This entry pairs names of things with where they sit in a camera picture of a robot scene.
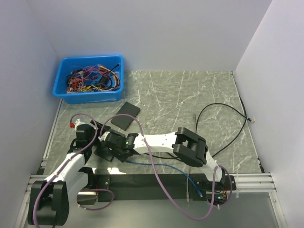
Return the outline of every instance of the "blue plastic bin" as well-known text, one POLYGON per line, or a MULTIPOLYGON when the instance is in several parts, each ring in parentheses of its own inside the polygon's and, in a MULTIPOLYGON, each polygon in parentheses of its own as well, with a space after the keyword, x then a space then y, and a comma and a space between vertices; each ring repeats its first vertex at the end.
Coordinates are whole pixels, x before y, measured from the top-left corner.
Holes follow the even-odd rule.
POLYGON ((91 103, 91 102, 108 102, 119 101, 124 89, 124 61, 120 55, 115 56, 88 56, 88 57, 67 57, 61 60, 54 87, 53 95, 61 97, 69 104, 91 103), (73 71, 84 68, 86 66, 93 66, 101 64, 108 69, 112 69, 116 64, 120 66, 113 71, 120 78, 120 88, 116 91, 104 92, 87 92, 87 93, 70 93, 67 94, 67 76, 73 71))

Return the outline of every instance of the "purple cable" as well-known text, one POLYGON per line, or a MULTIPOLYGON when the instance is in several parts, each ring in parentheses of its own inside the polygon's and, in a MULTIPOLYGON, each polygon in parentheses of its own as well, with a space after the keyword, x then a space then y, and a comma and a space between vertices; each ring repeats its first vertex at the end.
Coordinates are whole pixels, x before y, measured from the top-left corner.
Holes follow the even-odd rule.
POLYGON ((230 194, 229 194, 228 199, 226 200, 226 202, 219 206, 221 208, 221 207, 225 206, 229 202, 229 200, 230 200, 230 198, 232 196, 232 187, 233 186, 232 186, 232 180, 231 180, 231 177, 229 175, 228 170, 224 166, 221 166, 221 165, 218 165, 218 166, 221 167, 225 171, 225 173, 227 174, 227 176, 229 178, 229 182, 230 182, 230 194))
POLYGON ((86 191, 106 191, 106 192, 111 193, 112 198, 111 198, 111 201, 108 202, 107 205, 105 205, 105 206, 103 206, 103 207, 101 207, 101 208, 87 208, 87 207, 85 207, 85 206, 79 205, 81 208, 83 208, 83 209, 85 209, 85 210, 102 210, 102 209, 104 209, 104 208, 109 207, 110 204, 113 202, 113 200, 114 200, 114 198, 115 198, 114 193, 113 193, 111 190, 108 190, 108 189, 88 189, 88 190, 86 190, 86 191))
MULTIPOLYGON (((166 196, 168 197, 168 199, 172 202, 172 204, 173 204, 177 209, 179 209, 179 210, 181 211, 181 213, 183 213, 185 216, 187 216, 187 217, 190 218, 190 219, 193 219, 193 220, 196 220, 196 221, 202 221, 202 220, 206 219, 206 218, 210 215, 210 213, 211 213, 211 211, 212 211, 212 209, 213 209, 214 191, 215 191, 215 175, 216 175, 216 171, 217 171, 217 169, 218 169, 218 166, 214 168, 214 172, 213 172, 213 179, 212 179, 212 198, 211 198, 211 205, 210 205, 210 208, 209 208, 209 210, 208 210, 208 212, 207 212, 207 214, 206 214, 205 216, 200 217, 200 218, 195 217, 195 216, 189 214, 188 212, 186 212, 185 210, 183 210, 183 209, 174 201, 174 199, 171 197, 171 195, 169 194, 169 192, 166 190, 165 186, 163 185, 161 179, 159 178, 159 176, 158 176, 158 174, 157 174, 156 167, 155 167, 155 164, 154 164, 154 161, 153 161, 153 157, 152 157, 151 148, 150 148, 148 142, 146 141, 146 138, 144 137, 143 128, 142 128, 141 124, 139 123, 139 121, 138 121, 135 117, 133 117, 133 116, 131 116, 131 115, 128 115, 128 114, 118 114, 118 115, 114 115, 114 116, 110 117, 109 119, 107 119, 107 120, 105 121, 104 125, 102 126, 102 128, 101 128, 101 130, 100 130, 100 136, 102 136, 102 132, 103 132, 103 129, 104 129, 105 125, 106 125, 111 119, 113 119, 114 117, 118 117, 118 116, 128 116, 128 117, 134 119, 134 120, 137 122, 137 124, 138 124, 138 126, 139 126, 139 129, 140 129, 140 132, 141 132, 141 134, 142 134, 142 136, 143 136, 143 141, 144 141, 144 143, 146 144, 147 149, 148 149, 148 152, 149 152, 149 156, 150 156, 150 159, 151 159, 151 164, 152 164, 152 167, 153 167, 153 170, 154 170, 155 177, 156 177, 156 179, 157 179, 157 181, 158 181, 158 183, 159 183, 161 189, 162 189, 163 192, 166 194, 166 196)), ((230 190, 230 193, 231 193, 231 192, 232 192, 232 182, 231 182, 230 176, 229 176, 229 180, 230 180, 230 186, 231 186, 231 190, 230 190)))
MULTIPOLYGON (((90 116, 89 114, 85 114, 85 113, 77 113, 77 114, 74 114, 72 115, 71 117, 71 120, 70 120, 70 123, 72 123, 72 120, 75 116, 77 115, 86 115, 87 117, 91 118, 94 122, 94 125, 95 125, 95 134, 94 134, 94 137, 93 139, 91 140, 91 142, 85 146, 84 148, 80 149, 77 153, 75 153, 73 156, 71 156, 71 159, 73 159, 74 157, 76 157, 77 155, 79 155, 82 151, 86 150, 89 146, 92 145, 92 143, 94 142, 96 136, 97 136, 97 123, 96 121, 94 120, 94 118, 92 116, 90 116)), ((44 191, 47 189, 47 187, 50 185, 50 183, 62 172, 62 170, 67 166, 67 164, 70 162, 70 160, 66 160, 66 162, 61 166, 61 168, 58 170, 57 172, 57 175, 54 175, 46 184, 45 186, 43 186, 43 188, 41 189, 41 191, 39 192, 37 198, 36 198, 36 201, 35 201, 35 204, 34 204, 34 209, 33 209, 33 220, 34 220, 34 225, 36 228, 40 228, 39 224, 38 224, 38 220, 37 220, 37 208, 38 208, 38 204, 39 204, 39 200, 42 196, 42 194, 44 193, 44 191)))

